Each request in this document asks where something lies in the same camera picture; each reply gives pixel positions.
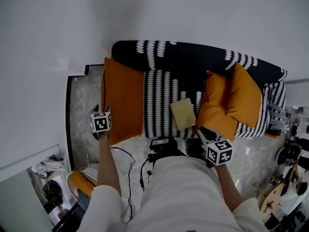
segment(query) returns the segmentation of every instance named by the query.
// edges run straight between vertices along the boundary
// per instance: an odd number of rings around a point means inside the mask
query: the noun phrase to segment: marble floor
[[[75,168],[80,169],[91,163],[98,162],[98,142],[90,132],[89,111],[96,104],[100,104],[100,88],[103,66],[90,67],[89,76],[79,77],[72,81],[70,101],[70,130],[71,143]],[[270,173],[274,173],[278,166],[274,161],[276,151],[284,145],[285,135],[280,139],[271,137],[236,139],[233,146],[236,149],[233,160],[228,164],[237,189],[244,198],[256,197],[257,191],[253,183],[268,185]],[[132,203],[134,210],[140,208],[142,189],[140,187],[140,168],[151,152],[151,140],[135,137],[117,144],[131,153],[136,161],[131,171]],[[177,139],[178,147],[185,151],[185,141]],[[116,167],[120,177],[123,199],[127,201],[128,170],[131,158],[128,154],[113,150]],[[152,164],[147,163],[143,169],[143,179],[147,185],[147,170],[152,169]]]

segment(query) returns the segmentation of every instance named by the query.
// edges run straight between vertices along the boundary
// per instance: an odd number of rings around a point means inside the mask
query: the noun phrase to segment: orange pillow
[[[92,183],[90,183],[78,170],[74,170],[70,175],[71,181],[81,190],[84,194],[86,194],[89,198],[91,198],[92,190],[95,187]]]
[[[254,128],[260,113],[261,97],[258,85],[248,72],[236,63],[225,114]]]
[[[105,58],[101,108],[112,106],[109,145],[142,134],[144,72]]]
[[[225,103],[230,81],[227,77],[207,71],[202,105],[197,118],[195,133],[201,126],[216,129],[226,139],[234,140],[237,120],[225,115]]]

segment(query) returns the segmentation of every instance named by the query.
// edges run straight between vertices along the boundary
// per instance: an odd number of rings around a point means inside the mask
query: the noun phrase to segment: white wall
[[[285,95],[285,105],[309,107],[309,82],[286,84]]]
[[[49,232],[53,228],[27,171],[0,183],[0,226],[5,232]]]
[[[65,147],[66,71],[118,40],[228,48],[309,77],[309,0],[0,0],[0,168]]]

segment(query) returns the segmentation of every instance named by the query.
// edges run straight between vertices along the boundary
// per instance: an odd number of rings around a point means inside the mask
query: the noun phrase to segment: person's arm
[[[78,232],[125,232],[124,213],[119,177],[108,146],[108,132],[105,132],[99,138],[97,186],[93,188]]]
[[[215,166],[227,207],[233,212],[244,200],[232,180],[225,164]]]
[[[112,152],[108,146],[108,133],[99,138],[98,182],[97,186],[106,185],[115,188],[121,197],[118,172]]]
[[[268,230],[263,223],[257,200],[251,198],[244,201],[236,189],[225,164],[215,166],[215,169],[219,177],[225,203],[233,213],[238,226],[243,231],[267,232]]]

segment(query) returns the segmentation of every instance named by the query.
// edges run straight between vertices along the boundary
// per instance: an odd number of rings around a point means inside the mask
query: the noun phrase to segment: white sleeve
[[[110,186],[95,187],[78,232],[125,232],[124,204]]]
[[[243,231],[268,231],[264,226],[257,200],[255,198],[242,202],[234,211],[235,220]]]

